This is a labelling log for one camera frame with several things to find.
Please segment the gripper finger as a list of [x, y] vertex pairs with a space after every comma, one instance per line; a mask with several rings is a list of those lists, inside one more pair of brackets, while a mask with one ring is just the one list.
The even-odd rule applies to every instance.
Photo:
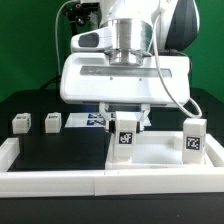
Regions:
[[105, 120], [105, 129], [108, 132], [115, 131], [115, 121], [111, 118], [111, 115], [108, 113], [109, 104], [105, 102], [99, 103], [99, 113]]
[[151, 107], [149, 104], [141, 104], [140, 111], [137, 113], [137, 131], [143, 132], [146, 127], [151, 126], [149, 119]]

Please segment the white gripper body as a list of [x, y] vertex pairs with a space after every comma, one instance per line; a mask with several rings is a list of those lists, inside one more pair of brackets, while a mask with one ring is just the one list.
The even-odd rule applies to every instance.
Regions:
[[112, 30], [75, 35], [61, 79], [61, 98], [76, 102], [174, 107], [190, 99], [186, 56], [145, 56], [141, 63], [113, 63]]

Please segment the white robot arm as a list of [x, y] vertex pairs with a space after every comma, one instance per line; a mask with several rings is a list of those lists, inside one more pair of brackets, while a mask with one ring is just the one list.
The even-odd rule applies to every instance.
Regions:
[[112, 105], [138, 106], [141, 126], [151, 108], [191, 101], [190, 59], [181, 51], [199, 30], [194, 0], [78, 0], [78, 9], [94, 27], [71, 38], [60, 85], [65, 102], [97, 104], [112, 131]]

